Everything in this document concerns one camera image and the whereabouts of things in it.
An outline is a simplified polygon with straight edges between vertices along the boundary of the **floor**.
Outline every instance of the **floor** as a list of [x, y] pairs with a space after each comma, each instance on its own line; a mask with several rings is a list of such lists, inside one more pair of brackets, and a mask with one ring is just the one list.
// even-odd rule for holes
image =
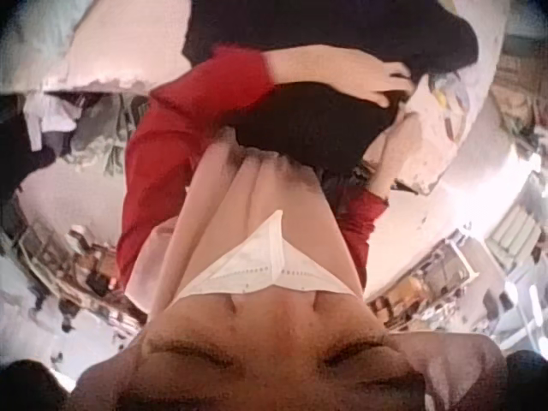
[[396, 192], [390, 209], [372, 235], [366, 296], [378, 293], [405, 274], [439, 240], [473, 222], [485, 237], [509, 209], [530, 173], [488, 99], [463, 144], [428, 197]]
[[57, 370], [76, 380], [89, 366], [117, 353], [120, 341], [113, 341], [114, 331], [90, 313], [79, 313], [73, 321], [75, 330], [63, 333], [53, 297], [32, 321], [28, 310], [35, 299], [28, 291], [30, 282], [9, 259], [0, 258], [0, 273], [0, 365], [31, 359], [53, 367], [51, 357], [63, 353]]

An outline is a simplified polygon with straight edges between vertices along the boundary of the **hand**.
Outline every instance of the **hand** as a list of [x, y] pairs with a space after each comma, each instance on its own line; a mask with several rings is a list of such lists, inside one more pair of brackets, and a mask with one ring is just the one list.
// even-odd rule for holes
[[386, 132], [382, 162], [397, 164], [400, 168], [405, 161], [422, 147], [422, 127], [419, 115], [398, 112], [396, 121]]
[[265, 58], [277, 83], [319, 82], [381, 107], [389, 106], [383, 92], [414, 90], [407, 79], [409, 70], [402, 63], [384, 63], [363, 51], [310, 45], [268, 51]]
[[367, 189], [381, 199], [387, 200], [390, 187], [402, 171], [403, 165], [422, 147], [419, 115], [405, 115], [403, 109], [400, 109], [396, 121], [384, 133], [386, 142], [383, 155]]

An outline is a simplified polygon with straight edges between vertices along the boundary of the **white wall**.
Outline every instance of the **white wall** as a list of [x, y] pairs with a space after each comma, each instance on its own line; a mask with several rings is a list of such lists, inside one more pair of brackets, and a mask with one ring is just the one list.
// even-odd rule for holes
[[489, 98], [455, 162], [428, 197], [395, 192], [371, 239], [366, 296], [393, 284], [438, 241], [473, 221], [481, 238], [521, 191], [530, 168], [518, 159]]

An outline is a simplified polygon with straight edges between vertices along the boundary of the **white floor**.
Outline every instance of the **white floor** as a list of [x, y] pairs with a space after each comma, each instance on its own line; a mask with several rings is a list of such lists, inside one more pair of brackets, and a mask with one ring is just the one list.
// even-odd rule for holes
[[74, 331], [61, 330], [58, 301], [46, 300], [38, 323], [28, 317], [34, 307], [29, 282], [8, 259], [0, 258], [0, 365], [14, 360], [37, 360], [52, 367], [51, 357], [63, 353], [57, 370], [76, 380], [89, 366], [114, 355], [120, 344], [114, 331], [89, 313], [81, 312], [73, 321]]

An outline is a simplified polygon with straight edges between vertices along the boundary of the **person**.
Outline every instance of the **person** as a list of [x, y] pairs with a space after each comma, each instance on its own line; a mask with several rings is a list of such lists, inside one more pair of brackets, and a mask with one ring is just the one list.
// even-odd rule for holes
[[58, 308], [63, 316], [61, 330], [63, 330], [65, 334], [69, 334], [71, 331], [75, 330], [72, 326], [72, 320], [75, 319], [80, 312], [80, 307], [71, 300], [61, 299], [59, 300]]
[[67, 409], [498, 409], [505, 365], [489, 339], [391, 335], [363, 301], [366, 243], [420, 147], [419, 118], [398, 117], [368, 190], [337, 218], [313, 170], [223, 127], [277, 84], [386, 106], [383, 92], [412, 92], [407, 76], [325, 45], [224, 48], [152, 92], [128, 146], [118, 246], [149, 322], [82, 375]]

